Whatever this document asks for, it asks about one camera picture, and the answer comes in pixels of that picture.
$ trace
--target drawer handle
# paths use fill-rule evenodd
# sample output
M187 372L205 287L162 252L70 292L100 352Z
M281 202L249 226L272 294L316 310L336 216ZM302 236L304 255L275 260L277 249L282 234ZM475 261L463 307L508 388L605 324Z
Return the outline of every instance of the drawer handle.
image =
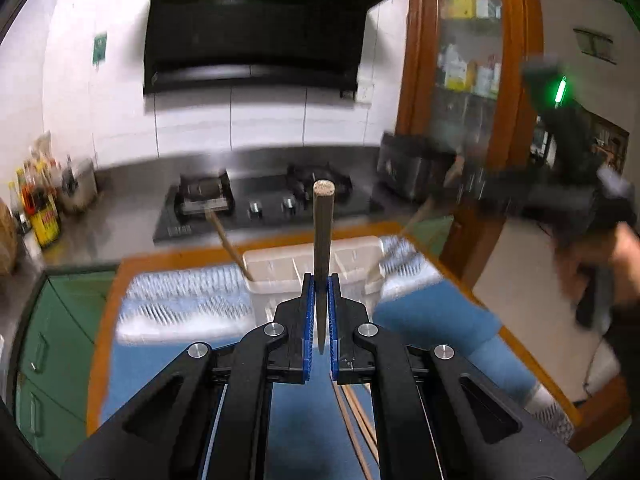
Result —
M36 346L36 355L31 361L31 368L37 374L41 373L44 368L44 363L47 359L47 353L49 351L49 343L44 339L42 333L38 334L38 345Z
M41 436L42 435L42 424L41 424L42 403L34 393L30 394L29 415L30 415L31 433L33 433L34 436Z

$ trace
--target stainless steel countertop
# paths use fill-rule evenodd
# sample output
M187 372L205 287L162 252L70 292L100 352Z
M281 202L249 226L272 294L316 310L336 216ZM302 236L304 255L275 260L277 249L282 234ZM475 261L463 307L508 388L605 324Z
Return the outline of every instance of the stainless steel countertop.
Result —
M356 186L372 191L376 183L374 164L377 153L377 148L367 146L273 148L164 158L98 172L98 186L102 189L98 200L84 215L63 219L63 234L44 251L43 261L32 262L23 255L11 276L0 277L0 335L4 337L0 356L2 398L6 400L6 378L20 320L46 270L117 264L132 254L220 244L215 233L154 244L152 236L165 194L169 185L179 180L180 173L207 173L212 168L224 166L233 179L250 174L282 173L292 161L300 164L330 161L338 170L348 172ZM416 209L415 205L384 190L377 190L376 199L385 206L384 214L375 218L361 216L340 220L335 223L336 227L384 218L407 218ZM241 243L309 228L309 225L257 228L228 234L231 241Z

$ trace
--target blue cloth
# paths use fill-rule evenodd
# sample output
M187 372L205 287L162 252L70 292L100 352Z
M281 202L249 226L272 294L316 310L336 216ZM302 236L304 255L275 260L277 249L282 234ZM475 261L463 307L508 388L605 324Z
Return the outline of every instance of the blue cloth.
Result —
M399 333L412 346L448 344L520 405L538 382L497 335L500 319L470 302L451 282L380 303L373 322Z
M495 314L471 303L448 281L380 303L373 322L402 335L419 348L446 343L464 356L498 333Z
M535 375L499 335L482 343L467 358L521 406L529 400L534 386L538 384Z
M449 282L439 282L404 298L380 304L373 321L399 332L405 342L429 348L447 343L465 355L514 400L523 403L536 378L497 335L500 320L469 302ZM238 338L210 341L214 348ZM122 345L111 348L110 380L101 422L113 415L140 388L171 362L187 344ZM329 352L314 350L311 378L304 385L274 384L266 477L271 480L362 480L331 386ZM370 395L355 388L373 420ZM356 432L369 469L378 467L359 431Z

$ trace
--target green cabinet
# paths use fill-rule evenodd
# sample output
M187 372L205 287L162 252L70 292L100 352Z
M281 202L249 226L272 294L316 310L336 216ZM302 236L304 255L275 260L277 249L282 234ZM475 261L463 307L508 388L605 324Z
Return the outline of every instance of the green cabinet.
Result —
M114 271L51 276L49 283L86 336L95 342Z
M16 384L15 421L31 447L57 475L86 434L82 420L23 374L18 375Z
M22 343L19 370L84 420L94 345L45 282Z
M48 276L22 339L16 424L57 474L85 438L95 333L114 276L114 271Z

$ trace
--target green light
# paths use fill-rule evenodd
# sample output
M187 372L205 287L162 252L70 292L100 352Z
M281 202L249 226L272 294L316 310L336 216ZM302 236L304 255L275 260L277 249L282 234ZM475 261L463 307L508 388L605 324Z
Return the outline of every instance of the green light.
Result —
M562 98L564 97L564 90L566 89L566 78L563 77L562 81L558 85L558 92L556 92L556 104L560 104L562 102Z

